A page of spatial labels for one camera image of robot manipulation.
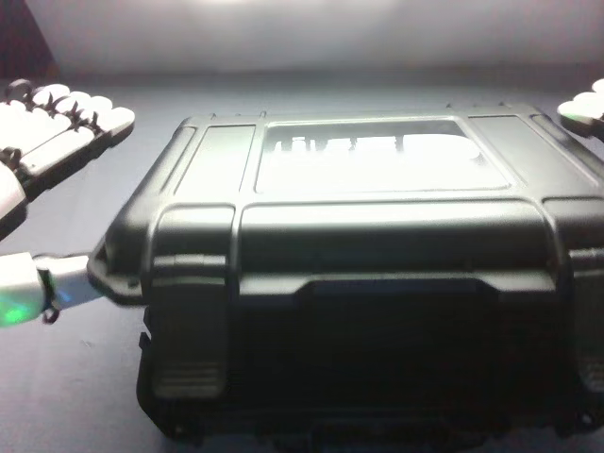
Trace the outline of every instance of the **black hard case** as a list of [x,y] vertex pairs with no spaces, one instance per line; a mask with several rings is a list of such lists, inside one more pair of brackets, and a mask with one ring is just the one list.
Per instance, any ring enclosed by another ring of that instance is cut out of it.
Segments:
[[[439,122],[509,184],[257,190],[279,134]],[[592,429],[604,391],[603,176],[528,106],[191,118],[89,274],[116,303],[147,306],[138,396],[168,436]]]

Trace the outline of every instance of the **white backdrop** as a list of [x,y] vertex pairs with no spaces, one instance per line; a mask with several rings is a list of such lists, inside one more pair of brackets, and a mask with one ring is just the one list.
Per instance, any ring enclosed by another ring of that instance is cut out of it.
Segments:
[[602,0],[26,0],[66,73],[604,60]]

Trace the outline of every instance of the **plastic case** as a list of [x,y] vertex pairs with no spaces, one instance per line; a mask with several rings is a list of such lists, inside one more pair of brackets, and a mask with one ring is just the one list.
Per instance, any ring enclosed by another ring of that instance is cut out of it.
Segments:
[[148,307],[138,398],[170,437],[589,431],[603,177],[528,106],[191,118],[89,273]]

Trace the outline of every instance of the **white robotic hand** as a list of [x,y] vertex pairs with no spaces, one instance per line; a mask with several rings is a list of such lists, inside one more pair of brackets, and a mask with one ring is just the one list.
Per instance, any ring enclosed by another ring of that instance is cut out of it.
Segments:
[[604,78],[592,92],[577,94],[558,107],[562,125],[581,137],[596,137],[604,142]]
[[[0,102],[0,240],[26,218],[27,203],[124,140],[134,113],[102,96],[65,85],[8,85]],[[0,327],[46,323],[59,311],[99,297],[86,274],[86,256],[0,257]]]

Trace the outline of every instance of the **gray table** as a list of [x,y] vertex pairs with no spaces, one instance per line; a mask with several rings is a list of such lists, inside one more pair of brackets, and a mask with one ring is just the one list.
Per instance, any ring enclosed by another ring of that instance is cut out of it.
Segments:
[[[388,110],[530,103],[550,115],[604,75],[597,68],[517,68],[357,75],[251,75],[74,80],[75,89],[133,109],[136,128],[80,173],[41,195],[0,253],[90,250],[127,201],[181,120],[192,115]],[[604,146],[585,141],[600,157]],[[0,451],[121,453],[193,451],[165,440],[139,409],[135,385],[143,311],[108,300],[64,312],[46,327],[0,331]],[[527,430],[479,451],[599,452],[604,432],[558,440]],[[211,439],[205,451],[255,451],[252,439]]]

